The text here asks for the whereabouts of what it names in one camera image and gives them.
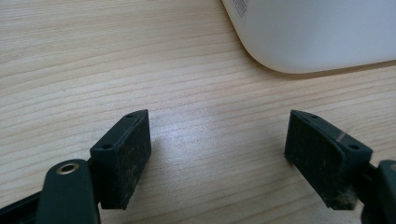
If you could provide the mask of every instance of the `wooden desk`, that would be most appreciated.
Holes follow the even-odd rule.
[[[360,223],[283,156],[291,109],[396,160],[396,62],[310,75],[256,63],[221,1],[0,2],[0,206],[147,108],[152,155],[103,223]]]

